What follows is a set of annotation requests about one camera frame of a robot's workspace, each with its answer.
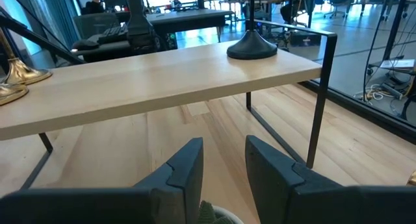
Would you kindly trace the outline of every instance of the floor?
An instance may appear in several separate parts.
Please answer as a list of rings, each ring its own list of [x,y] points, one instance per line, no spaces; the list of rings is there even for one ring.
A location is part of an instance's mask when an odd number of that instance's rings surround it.
[[[254,92],[252,98],[256,110],[305,158],[316,95],[286,85]],[[258,223],[245,172],[248,134],[284,152],[245,109],[244,94],[48,132],[55,150],[33,186],[132,186],[202,136],[202,199],[245,223]],[[43,153],[37,136],[0,142],[0,194],[18,189]],[[401,186],[415,169],[414,145],[327,102],[316,172],[345,186]]]

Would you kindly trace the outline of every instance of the chair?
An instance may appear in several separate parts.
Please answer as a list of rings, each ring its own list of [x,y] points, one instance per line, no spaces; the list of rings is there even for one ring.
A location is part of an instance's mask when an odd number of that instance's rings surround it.
[[[110,27],[120,26],[117,15],[114,13],[87,14],[73,18],[81,39],[88,39],[97,34],[102,34]]]
[[[343,18],[347,17],[346,12],[338,10],[338,7],[348,5],[349,0],[330,0],[330,4],[334,7],[334,11],[326,13],[324,15],[324,18],[326,18],[327,15],[331,15],[330,19],[332,19],[332,17],[337,16],[337,13],[341,13],[343,15]]]

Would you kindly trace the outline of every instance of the wooden table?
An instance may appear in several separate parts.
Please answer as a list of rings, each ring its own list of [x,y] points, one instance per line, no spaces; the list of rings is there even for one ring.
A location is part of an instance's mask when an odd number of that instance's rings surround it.
[[[31,85],[27,96],[0,107],[0,140],[39,134],[47,148],[22,188],[30,187],[52,152],[47,131],[244,92],[248,110],[256,115],[252,91],[308,81],[322,71],[309,148],[316,150],[330,67],[324,71],[320,64],[280,50],[266,59],[235,60],[226,55],[234,43],[60,68],[50,79]]]

